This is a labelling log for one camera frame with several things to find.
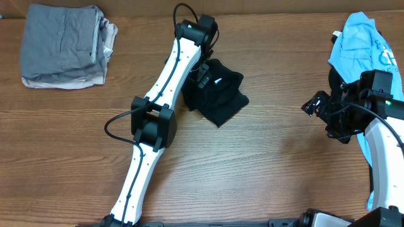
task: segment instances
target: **wooden table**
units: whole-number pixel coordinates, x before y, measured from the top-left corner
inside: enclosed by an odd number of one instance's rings
[[[404,13],[367,15],[404,69]],[[331,34],[348,16],[217,16],[213,57],[245,76],[250,104],[217,128],[179,102],[177,135],[152,176],[143,221],[266,221],[308,207],[366,214],[369,170],[356,139],[328,139],[325,123],[300,109],[330,90]],[[25,21],[0,20],[0,226],[98,223],[115,204],[132,147],[109,138],[104,124],[151,88],[174,36],[170,17],[110,20],[119,33],[106,84],[74,91],[24,87]],[[129,118],[111,131],[131,137]]]

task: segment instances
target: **black cloth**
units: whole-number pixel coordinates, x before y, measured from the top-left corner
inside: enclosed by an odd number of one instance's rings
[[[185,104],[190,111],[199,110],[208,120],[220,127],[249,103],[239,91],[244,76],[226,68],[218,59],[205,62],[211,78],[201,89],[186,83],[182,89]]]

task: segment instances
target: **gray cloth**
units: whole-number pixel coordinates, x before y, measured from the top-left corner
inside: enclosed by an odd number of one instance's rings
[[[30,6],[21,44],[21,75],[30,81],[71,81],[106,68],[101,10]]]

